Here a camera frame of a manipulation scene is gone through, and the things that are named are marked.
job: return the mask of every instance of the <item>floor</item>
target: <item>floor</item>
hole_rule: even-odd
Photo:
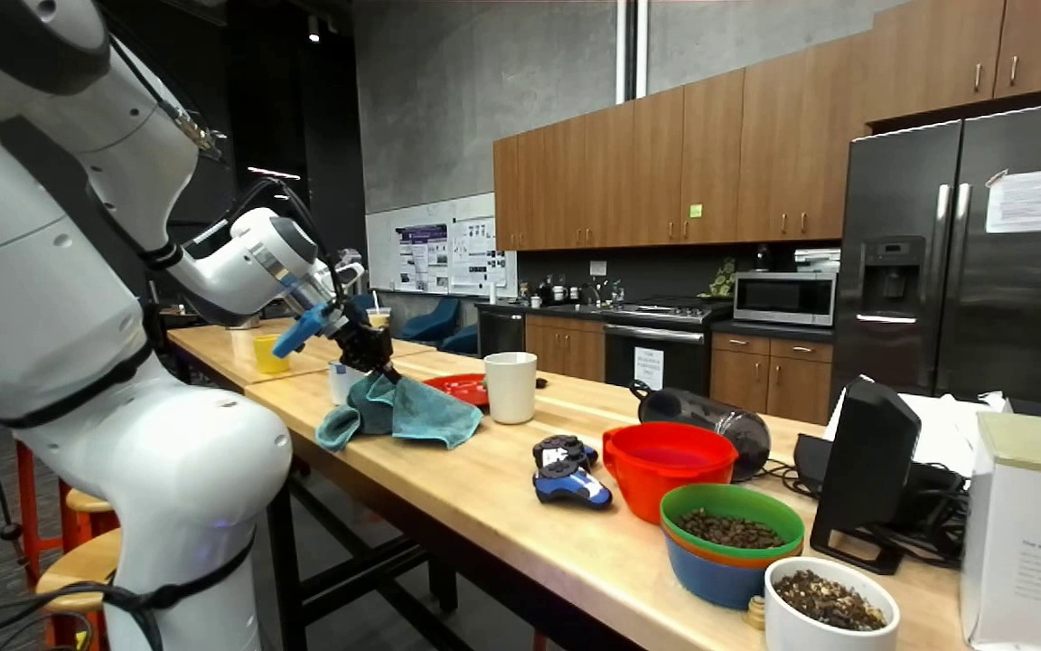
[[[19,516],[15,505],[15,440],[6,430],[0,430],[0,479],[12,499],[12,516]],[[321,499],[331,504],[337,512],[345,512],[352,526],[360,528],[364,540],[384,540],[390,528],[371,516],[368,510],[353,505],[346,496],[340,496],[331,485],[313,485]],[[301,516],[303,510],[292,505],[297,512],[297,547],[301,547],[301,567],[313,572],[331,562],[345,562],[346,553],[310,526],[310,516]],[[278,634],[275,634],[275,587],[272,587],[272,566],[269,566],[269,535],[257,535],[257,605],[259,605],[259,640],[263,651],[278,651]],[[401,587],[416,592],[418,599],[431,605],[425,592],[425,572],[412,567],[401,575]],[[27,572],[19,566],[19,553],[6,540],[0,540],[0,614],[12,611],[30,597]],[[458,579],[458,609],[447,614],[447,626],[471,644],[471,646],[497,646],[497,651],[519,651],[531,646],[531,626],[498,609],[490,597],[484,597],[477,587]],[[27,622],[0,628],[0,651],[36,651],[39,646],[39,614],[30,614]],[[378,597],[360,597],[346,605],[345,611],[313,622],[309,628],[309,646],[310,651],[340,651],[340,646],[364,646],[364,651],[425,651],[431,644]]]

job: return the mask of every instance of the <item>refrigerator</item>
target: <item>refrigerator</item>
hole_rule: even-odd
[[[850,146],[835,393],[859,373],[1041,412],[1041,109]]]

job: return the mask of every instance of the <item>blue cloth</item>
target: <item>blue cloth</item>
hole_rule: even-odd
[[[317,428],[313,440],[328,452],[345,447],[357,435],[390,435],[397,440],[433,440],[458,447],[481,428],[481,409],[454,402],[418,379],[364,376],[346,391],[346,404],[337,404]]]

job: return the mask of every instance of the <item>refrigerator handle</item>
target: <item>refrigerator handle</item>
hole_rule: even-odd
[[[957,212],[953,212],[953,221],[966,221],[966,205],[968,205],[968,186],[957,186]]]
[[[858,321],[880,321],[880,326],[918,326],[918,320],[900,320],[900,316],[852,316]]]
[[[938,221],[946,221],[946,205],[951,205],[951,186],[941,186],[941,198],[938,198],[938,205],[933,205],[933,216],[938,216]]]

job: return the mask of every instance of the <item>red container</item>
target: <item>red container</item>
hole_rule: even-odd
[[[731,485],[739,447],[692,422],[635,422],[603,435],[603,468],[641,521],[663,521],[663,496],[678,485]]]

